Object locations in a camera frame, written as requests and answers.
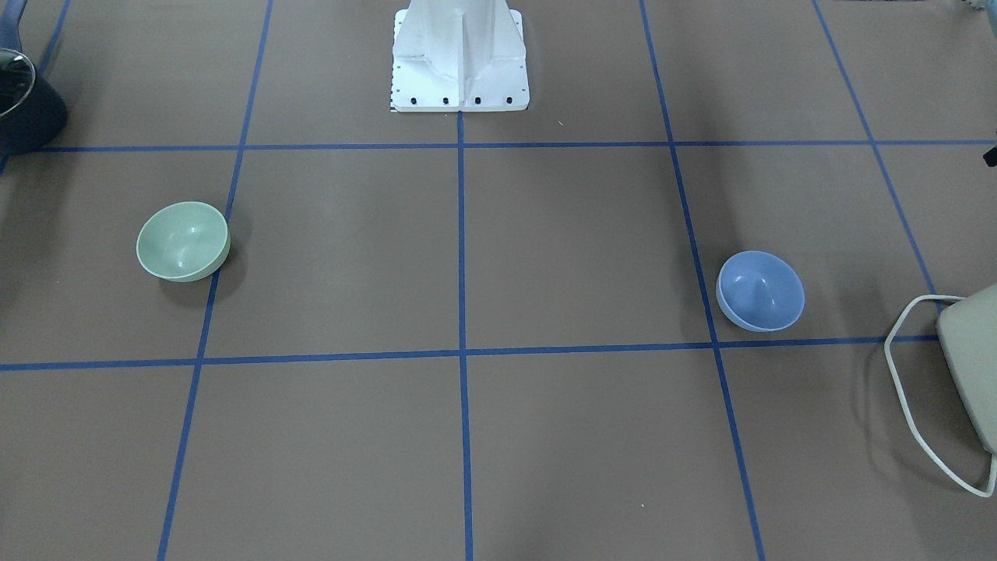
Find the blue bowl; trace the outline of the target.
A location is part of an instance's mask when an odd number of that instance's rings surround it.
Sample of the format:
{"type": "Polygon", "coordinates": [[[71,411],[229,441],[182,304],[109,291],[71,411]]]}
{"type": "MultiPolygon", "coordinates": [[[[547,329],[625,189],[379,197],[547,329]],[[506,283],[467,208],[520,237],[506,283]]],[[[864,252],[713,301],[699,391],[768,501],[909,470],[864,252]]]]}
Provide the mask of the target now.
{"type": "Polygon", "coordinates": [[[720,312],[752,333],[776,333],[793,326],[807,303],[804,285],[779,256],[763,251],[735,253],[716,281],[720,312]]]}

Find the green bowl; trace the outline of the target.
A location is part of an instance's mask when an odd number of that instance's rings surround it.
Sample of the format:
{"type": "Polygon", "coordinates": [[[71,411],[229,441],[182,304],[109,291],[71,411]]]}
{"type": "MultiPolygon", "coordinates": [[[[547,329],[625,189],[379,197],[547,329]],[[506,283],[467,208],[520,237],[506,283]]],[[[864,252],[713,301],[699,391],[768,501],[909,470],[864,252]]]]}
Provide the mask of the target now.
{"type": "Polygon", "coordinates": [[[152,276],[193,283],[214,274],[231,249],[227,219],[214,206],[184,201],[163,207],[136,236],[136,258],[152,276]]]}

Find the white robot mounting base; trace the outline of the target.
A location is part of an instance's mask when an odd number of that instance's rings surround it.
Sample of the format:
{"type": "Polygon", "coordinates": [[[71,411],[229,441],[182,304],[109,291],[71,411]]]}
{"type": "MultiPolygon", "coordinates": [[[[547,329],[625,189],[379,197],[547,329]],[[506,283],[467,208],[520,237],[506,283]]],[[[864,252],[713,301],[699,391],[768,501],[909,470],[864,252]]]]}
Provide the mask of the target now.
{"type": "Polygon", "coordinates": [[[524,111],[523,15],[506,1],[412,1],[394,14],[389,107],[401,113],[524,111]]]}

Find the dark round object edge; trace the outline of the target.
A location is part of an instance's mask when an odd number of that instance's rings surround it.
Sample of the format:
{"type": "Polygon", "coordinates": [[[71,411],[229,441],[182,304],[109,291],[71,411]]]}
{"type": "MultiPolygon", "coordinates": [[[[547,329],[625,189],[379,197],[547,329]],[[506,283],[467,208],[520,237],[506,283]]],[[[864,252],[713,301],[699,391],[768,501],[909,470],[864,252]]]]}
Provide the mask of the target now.
{"type": "Polygon", "coordinates": [[[1,156],[39,150],[63,130],[65,102],[24,52],[20,21],[26,1],[7,1],[1,17],[1,156]]]}

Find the black object edge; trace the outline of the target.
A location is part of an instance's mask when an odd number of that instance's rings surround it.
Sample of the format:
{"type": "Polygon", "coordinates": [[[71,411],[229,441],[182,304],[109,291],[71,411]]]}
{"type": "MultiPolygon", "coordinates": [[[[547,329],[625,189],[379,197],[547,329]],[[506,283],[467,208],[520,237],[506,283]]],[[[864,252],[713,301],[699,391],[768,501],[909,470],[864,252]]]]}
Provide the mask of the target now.
{"type": "Polygon", "coordinates": [[[988,168],[995,169],[997,167],[997,146],[986,150],[982,155],[982,160],[988,168]]]}

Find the white chair with metal frame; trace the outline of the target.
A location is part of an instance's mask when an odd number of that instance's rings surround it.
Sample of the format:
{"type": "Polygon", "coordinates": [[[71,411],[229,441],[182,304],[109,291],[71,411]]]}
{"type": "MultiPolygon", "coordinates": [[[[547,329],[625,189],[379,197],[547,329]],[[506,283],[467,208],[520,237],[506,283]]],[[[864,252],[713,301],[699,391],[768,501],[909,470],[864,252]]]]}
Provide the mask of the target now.
{"type": "Polygon", "coordinates": [[[884,359],[904,420],[915,442],[944,475],[965,491],[982,498],[995,492],[996,471],[996,285],[970,297],[954,295],[919,295],[911,299],[883,345],[884,359]],[[915,306],[922,302],[942,302],[948,306],[940,312],[936,331],[949,373],[958,390],[980,443],[990,456],[984,486],[978,488],[957,475],[927,443],[911,413],[900,374],[893,359],[893,342],[915,306]]]}

